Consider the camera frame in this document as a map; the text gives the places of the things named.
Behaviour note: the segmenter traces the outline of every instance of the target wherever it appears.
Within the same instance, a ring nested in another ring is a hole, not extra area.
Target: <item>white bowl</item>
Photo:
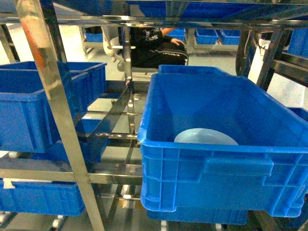
[[[238,145],[238,143],[230,136],[220,131],[206,128],[193,128],[185,130],[176,136],[174,142]]]

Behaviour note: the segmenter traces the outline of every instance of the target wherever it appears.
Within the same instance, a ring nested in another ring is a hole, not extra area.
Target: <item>black pants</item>
[[[131,62],[134,67],[158,68],[159,65],[185,65],[188,55],[184,45],[164,42],[155,49],[135,49],[131,51]]]

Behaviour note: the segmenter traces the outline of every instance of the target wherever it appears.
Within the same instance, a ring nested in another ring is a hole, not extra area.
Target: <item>person's hand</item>
[[[173,39],[171,40],[171,43],[174,43],[174,44],[177,45],[177,46],[179,46],[180,43],[182,43],[183,45],[185,45],[184,42],[183,42],[182,40],[179,40],[179,39],[177,39],[177,38],[173,38]]]

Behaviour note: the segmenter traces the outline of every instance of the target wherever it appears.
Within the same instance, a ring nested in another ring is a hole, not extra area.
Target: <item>crate handle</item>
[[[245,158],[215,158],[206,159],[204,173],[236,176],[264,176],[271,175],[274,163],[265,159]]]

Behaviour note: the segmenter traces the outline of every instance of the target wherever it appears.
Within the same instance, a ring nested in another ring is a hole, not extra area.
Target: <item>metal shelf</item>
[[[133,188],[134,185],[141,185],[142,182],[141,165],[129,164],[132,148],[140,146],[136,141],[135,135],[133,94],[146,93],[148,83],[132,81],[128,26],[242,29],[243,33],[237,57],[237,71],[243,75],[248,75],[247,72],[250,69],[250,57],[254,56],[256,48],[253,43],[256,34],[259,31],[273,30],[274,35],[272,36],[269,50],[265,54],[265,62],[258,84],[262,88],[267,89],[272,75],[276,71],[289,79],[307,86],[308,65],[305,63],[308,60],[282,54],[282,49],[289,33],[288,30],[308,27],[308,21],[306,20],[289,20],[299,15],[308,15],[308,0],[276,0],[274,1],[275,4],[273,4],[272,0],[177,0],[177,2],[167,0],[165,2],[166,9],[168,9],[168,17],[164,18],[129,16],[128,6],[122,0],[112,1],[113,9],[116,8],[116,11],[112,11],[110,15],[104,16],[89,16],[80,13],[58,13],[56,15],[50,0],[16,0],[15,5],[19,16],[15,12],[0,13],[0,22],[2,24],[22,23],[69,159],[69,163],[29,159],[3,159],[0,162],[0,178],[76,182],[81,191],[93,229],[95,231],[105,230],[106,226],[104,228],[103,222],[108,227],[107,220],[112,217],[111,214],[117,205],[119,196],[114,197],[110,212],[105,214],[97,205],[91,184],[118,184],[116,194],[119,195],[118,191],[122,189],[124,184],[132,185]],[[247,10],[245,13],[234,14],[220,19],[181,18],[181,14],[184,12],[188,2],[263,3],[264,5],[262,5],[262,10]],[[182,10],[179,12],[175,11],[179,7]],[[57,65],[58,61],[64,64],[67,63],[58,24],[122,26],[126,79],[125,81],[107,82],[108,89],[106,94],[121,93],[121,96],[112,109],[106,112],[106,116],[101,121],[101,124],[108,120],[110,121],[111,128],[114,128],[124,108],[128,106],[129,134],[108,133],[103,127],[98,126],[94,132],[95,137],[93,136],[92,139],[97,139],[97,142],[100,142],[107,139],[107,137],[118,137],[118,139],[112,139],[110,145],[130,148],[124,164],[99,163],[89,166],[85,164],[78,142],[80,137],[77,136],[74,126],[80,120],[80,117],[71,117],[61,79],[64,73],[62,70],[59,70]],[[10,44],[8,37],[6,37],[6,40],[11,52],[13,52],[13,46]],[[300,72],[299,77],[292,76],[292,71],[294,70]]]

